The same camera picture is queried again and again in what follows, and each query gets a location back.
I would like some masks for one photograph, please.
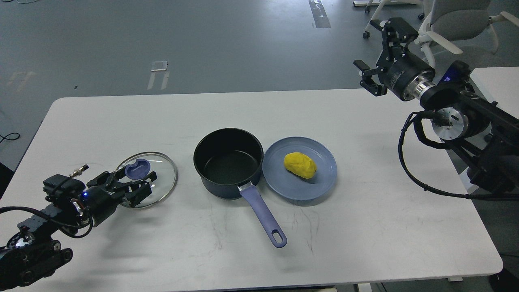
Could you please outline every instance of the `handle hole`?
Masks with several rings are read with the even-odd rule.
[[[272,230],[272,236],[277,243],[282,243],[283,239],[281,238],[281,234],[277,230]]]

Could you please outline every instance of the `saucepan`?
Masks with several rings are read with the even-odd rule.
[[[286,245],[285,234],[256,188],[262,174],[263,147],[255,136],[236,128],[216,130],[198,143],[193,160],[209,192],[225,199],[245,198],[272,244],[278,248]]]

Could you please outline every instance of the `concrete floor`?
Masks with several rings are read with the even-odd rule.
[[[62,97],[359,88],[352,62],[373,65],[381,37],[373,31],[370,39],[362,38],[369,15],[351,1],[323,0],[323,6],[331,26],[326,29],[316,28],[306,0],[1,2],[0,135],[17,131],[21,138],[0,144],[0,162],[16,168],[48,109]],[[500,11],[519,15],[519,2],[494,1],[489,13]],[[380,18],[400,16],[418,29],[419,13],[413,5],[387,6]],[[495,27],[501,40],[497,57],[518,66],[519,29],[510,23]],[[490,47],[486,34],[461,44]],[[169,62],[167,85],[160,72],[150,86],[151,64],[161,60]],[[519,253],[516,204],[476,207],[498,250]],[[503,260],[519,270],[516,258]],[[385,286],[492,291],[487,277]]]

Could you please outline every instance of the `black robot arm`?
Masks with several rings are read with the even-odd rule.
[[[54,175],[46,179],[45,199],[51,204],[38,211],[27,207],[1,207],[0,214],[11,210],[24,210],[34,215],[19,223],[20,232],[15,234],[5,247],[0,248],[0,290],[17,286],[29,286],[42,277],[49,277],[56,269],[72,259],[72,250],[61,249],[61,244],[52,239],[60,230],[74,238],[86,236],[115,212],[119,203],[138,205],[151,193],[150,182],[157,179],[154,171],[138,181],[126,183],[118,180],[125,176],[125,169],[103,172],[85,185],[73,177],[80,175],[87,165],[69,177]],[[81,228],[88,227],[82,235]]]
[[[494,198],[503,197],[504,192],[518,187],[519,120],[496,107],[496,102],[489,103],[474,93],[469,83],[470,69],[465,63],[454,62],[441,81],[434,84],[434,69],[408,49],[418,33],[402,18],[391,18],[387,22],[374,20],[370,23],[382,33],[383,50],[374,69],[362,60],[353,62],[361,71],[360,85],[375,96],[385,95],[389,88],[403,101],[418,99],[425,111],[412,120],[409,118],[407,127],[414,124],[415,132],[424,144],[456,152],[469,166],[467,174],[472,184],[489,191]],[[380,83],[373,80],[375,75],[378,75]],[[421,125],[424,118],[432,120],[432,127],[442,143],[432,142],[425,137]],[[491,125],[493,135],[485,148],[480,149],[467,141],[467,138],[481,133],[488,125]],[[406,127],[402,130],[401,138],[405,130]],[[401,162],[411,177],[402,156]],[[419,185],[431,190],[425,184]]]

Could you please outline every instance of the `blue lid handle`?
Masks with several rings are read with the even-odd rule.
[[[138,158],[135,163],[128,164],[125,167],[125,174],[130,179],[143,179],[151,169],[149,161]]]

